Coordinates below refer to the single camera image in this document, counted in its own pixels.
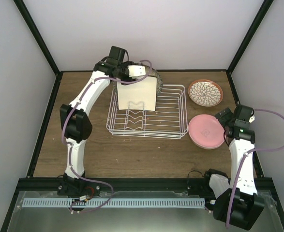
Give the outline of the pink round plate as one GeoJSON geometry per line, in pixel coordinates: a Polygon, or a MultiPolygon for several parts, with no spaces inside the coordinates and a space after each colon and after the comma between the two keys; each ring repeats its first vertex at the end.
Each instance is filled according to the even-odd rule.
{"type": "Polygon", "coordinates": [[[224,143],[224,129],[211,115],[193,117],[188,124],[188,134],[192,141],[200,145],[217,146],[224,143]]]}

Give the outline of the cream square plate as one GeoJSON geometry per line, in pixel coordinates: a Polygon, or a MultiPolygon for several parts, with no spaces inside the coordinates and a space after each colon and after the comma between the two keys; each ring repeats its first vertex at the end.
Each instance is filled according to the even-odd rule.
{"type": "Polygon", "coordinates": [[[157,78],[149,76],[130,85],[117,83],[117,96],[119,110],[155,111],[157,78]]]}

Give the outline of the floral plate with orange rim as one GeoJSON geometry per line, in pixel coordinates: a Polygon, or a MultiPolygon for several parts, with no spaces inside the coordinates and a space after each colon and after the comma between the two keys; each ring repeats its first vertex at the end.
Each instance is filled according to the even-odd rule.
{"type": "Polygon", "coordinates": [[[218,105],[224,96],[217,83],[206,79],[193,81],[188,87],[188,95],[194,103],[204,107],[218,105]]]}

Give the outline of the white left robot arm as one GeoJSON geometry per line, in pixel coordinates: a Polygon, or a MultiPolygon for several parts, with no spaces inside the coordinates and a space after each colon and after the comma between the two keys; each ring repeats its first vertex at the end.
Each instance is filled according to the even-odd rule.
{"type": "Polygon", "coordinates": [[[61,141],[68,149],[64,176],[72,179],[68,188],[74,195],[81,195],[86,189],[86,183],[80,178],[85,173],[84,150],[92,132],[90,111],[112,81],[122,84],[133,82],[128,66],[134,63],[124,61],[124,57],[128,56],[124,48],[112,46],[109,55],[95,64],[88,82],[77,97],[60,107],[61,141]]]}

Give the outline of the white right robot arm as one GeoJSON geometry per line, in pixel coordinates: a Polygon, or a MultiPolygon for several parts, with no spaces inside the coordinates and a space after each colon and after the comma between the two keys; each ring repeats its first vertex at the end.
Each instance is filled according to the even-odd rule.
{"type": "Polygon", "coordinates": [[[226,108],[215,117],[224,129],[223,138],[231,154],[231,177],[217,170],[206,173],[202,190],[215,196],[214,203],[207,203],[206,208],[226,227],[233,225],[248,231],[265,206],[254,182],[255,132],[250,129],[254,109],[238,104],[233,111],[226,108]]]}

